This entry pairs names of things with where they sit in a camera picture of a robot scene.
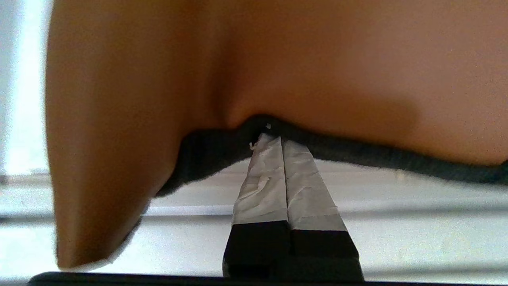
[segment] tan mannequin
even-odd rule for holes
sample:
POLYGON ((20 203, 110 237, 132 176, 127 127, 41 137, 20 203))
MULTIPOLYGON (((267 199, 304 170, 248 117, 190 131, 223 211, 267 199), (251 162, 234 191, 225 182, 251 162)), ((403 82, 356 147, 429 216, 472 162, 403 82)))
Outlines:
POLYGON ((508 2, 56 0, 58 264, 109 256, 182 138, 268 114, 479 165, 508 158, 508 2))

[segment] wrapped tape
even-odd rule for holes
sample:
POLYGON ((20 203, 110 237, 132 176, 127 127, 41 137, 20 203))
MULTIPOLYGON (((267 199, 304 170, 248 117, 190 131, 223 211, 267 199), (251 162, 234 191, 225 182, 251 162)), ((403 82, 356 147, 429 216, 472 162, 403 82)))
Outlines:
POLYGON ((283 143, 288 219, 294 230, 347 231, 306 146, 283 143))
POLYGON ((288 220, 282 140, 261 134, 233 208, 233 224, 288 220))

